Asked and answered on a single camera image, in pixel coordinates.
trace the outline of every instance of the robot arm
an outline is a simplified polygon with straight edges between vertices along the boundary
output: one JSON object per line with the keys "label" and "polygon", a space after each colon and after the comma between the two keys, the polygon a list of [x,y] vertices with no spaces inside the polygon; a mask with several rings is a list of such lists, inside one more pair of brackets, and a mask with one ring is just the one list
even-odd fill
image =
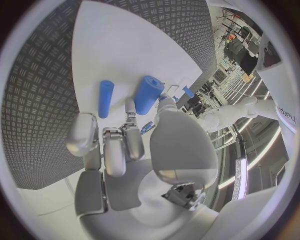
{"label": "robot arm", "polygon": [[273,100],[258,100],[254,96],[249,96],[236,105],[224,105],[205,112],[198,123],[205,131],[213,133],[234,124],[242,117],[256,118],[260,115],[277,120],[275,107]]}

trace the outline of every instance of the diamond plate surface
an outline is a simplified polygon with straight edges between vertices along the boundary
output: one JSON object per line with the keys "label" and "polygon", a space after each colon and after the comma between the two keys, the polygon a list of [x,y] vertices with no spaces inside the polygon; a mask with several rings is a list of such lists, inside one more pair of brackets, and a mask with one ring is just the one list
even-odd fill
{"label": "diamond plate surface", "polygon": [[[203,73],[196,92],[216,69],[210,13],[205,0],[102,0],[149,21],[176,41]],[[65,147],[79,112],[71,49],[81,0],[67,0],[27,39],[7,80],[2,103],[2,138],[18,188],[41,189],[83,168]],[[189,98],[184,95],[181,107]]]}

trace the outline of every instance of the blue foam block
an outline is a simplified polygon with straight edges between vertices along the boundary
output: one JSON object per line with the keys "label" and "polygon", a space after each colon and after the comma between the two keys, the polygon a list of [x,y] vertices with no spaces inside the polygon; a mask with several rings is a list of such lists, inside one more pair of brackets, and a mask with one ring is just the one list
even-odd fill
{"label": "blue foam block", "polygon": [[109,115],[110,105],[114,90],[114,84],[111,81],[103,80],[99,88],[98,116],[105,119]]}
{"label": "blue foam block", "polygon": [[155,77],[144,76],[135,94],[135,112],[146,115],[164,89],[164,84]]}
{"label": "blue foam block", "polygon": [[183,88],[183,91],[185,91],[185,93],[190,97],[190,98],[193,98],[194,97],[194,94],[192,93],[192,91],[187,87],[185,86]]}

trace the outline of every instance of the gray textured mat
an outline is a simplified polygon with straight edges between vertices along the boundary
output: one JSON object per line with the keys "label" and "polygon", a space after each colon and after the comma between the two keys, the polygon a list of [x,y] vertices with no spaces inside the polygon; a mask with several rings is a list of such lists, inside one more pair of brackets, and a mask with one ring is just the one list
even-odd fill
{"label": "gray textured mat", "polygon": [[[176,41],[203,74],[213,74],[216,54],[205,0],[103,0],[146,19]],[[72,36],[80,0],[67,0],[25,42],[11,69],[2,104],[6,159],[19,188],[41,189],[83,168],[64,139],[78,113],[71,66]],[[183,96],[177,105],[188,100]]]}

